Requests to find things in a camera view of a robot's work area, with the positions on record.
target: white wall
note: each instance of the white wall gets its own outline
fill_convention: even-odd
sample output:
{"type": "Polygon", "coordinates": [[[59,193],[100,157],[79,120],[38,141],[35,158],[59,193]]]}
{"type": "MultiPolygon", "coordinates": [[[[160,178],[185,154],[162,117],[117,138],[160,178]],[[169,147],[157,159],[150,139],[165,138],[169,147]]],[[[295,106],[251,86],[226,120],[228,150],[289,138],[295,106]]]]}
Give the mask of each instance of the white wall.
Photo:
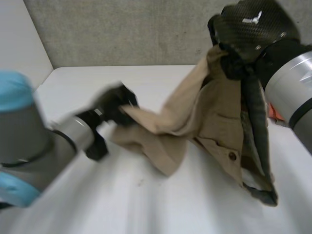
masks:
{"type": "Polygon", "coordinates": [[[34,88],[53,70],[23,0],[0,0],[0,69],[27,75],[34,88]]]}

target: wrinkled cloth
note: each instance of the wrinkled cloth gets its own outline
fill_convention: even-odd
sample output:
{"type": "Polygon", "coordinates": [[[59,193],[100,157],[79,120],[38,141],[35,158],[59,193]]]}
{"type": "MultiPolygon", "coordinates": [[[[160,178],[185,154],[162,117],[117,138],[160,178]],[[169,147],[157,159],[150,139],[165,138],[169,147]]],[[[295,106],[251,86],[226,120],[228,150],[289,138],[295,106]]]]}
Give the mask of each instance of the wrinkled cloth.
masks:
{"type": "Polygon", "coordinates": [[[220,66],[225,55],[218,45],[211,48],[170,95],[160,114],[122,106],[137,124],[117,126],[112,142],[146,155],[170,176],[179,168],[190,140],[253,197],[276,206],[263,90],[253,77],[227,79],[220,66]]]}

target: light blue robot joint cap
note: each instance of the light blue robot joint cap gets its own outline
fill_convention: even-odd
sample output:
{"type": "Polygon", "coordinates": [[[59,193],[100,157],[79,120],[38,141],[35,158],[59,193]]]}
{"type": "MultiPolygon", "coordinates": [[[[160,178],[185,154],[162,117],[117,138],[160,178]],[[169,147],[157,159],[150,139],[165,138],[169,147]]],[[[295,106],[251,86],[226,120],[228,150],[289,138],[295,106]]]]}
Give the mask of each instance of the light blue robot joint cap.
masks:
{"type": "Polygon", "coordinates": [[[0,172],[0,198],[5,202],[18,207],[28,207],[40,194],[39,190],[25,181],[0,172]]]}
{"type": "Polygon", "coordinates": [[[17,111],[33,103],[33,91],[26,76],[0,71],[0,113],[17,111]]]}

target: gray concrete wall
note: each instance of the gray concrete wall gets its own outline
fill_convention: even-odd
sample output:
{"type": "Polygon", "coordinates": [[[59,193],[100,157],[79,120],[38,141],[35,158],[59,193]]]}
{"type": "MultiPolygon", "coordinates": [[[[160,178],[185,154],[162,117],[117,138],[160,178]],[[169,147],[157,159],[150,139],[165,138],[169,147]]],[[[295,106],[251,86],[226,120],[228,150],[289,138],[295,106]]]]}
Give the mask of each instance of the gray concrete wall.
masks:
{"type": "MultiPolygon", "coordinates": [[[[236,0],[24,0],[54,68],[195,64],[236,0]]],[[[279,0],[312,42],[312,1],[279,0]]]]}

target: beige fabric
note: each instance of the beige fabric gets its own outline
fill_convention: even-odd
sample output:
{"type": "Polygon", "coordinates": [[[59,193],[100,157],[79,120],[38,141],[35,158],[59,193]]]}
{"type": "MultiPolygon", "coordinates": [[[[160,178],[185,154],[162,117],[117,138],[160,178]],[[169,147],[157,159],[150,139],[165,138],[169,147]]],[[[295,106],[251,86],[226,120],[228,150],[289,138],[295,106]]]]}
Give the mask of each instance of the beige fabric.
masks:
{"type": "Polygon", "coordinates": [[[143,153],[170,176],[181,164],[187,140],[191,140],[212,155],[241,187],[245,186],[243,164],[248,170],[244,177],[256,184],[255,189],[271,191],[271,180],[261,168],[248,113],[244,104],[241,107],[241,82],[227,79],[220,66],[220,59],[226,54],[218,46],[213,47],[171,94],[160,114],[123,106],[124,112],[138,124],[117,126],[112,141],[143,153]]]}

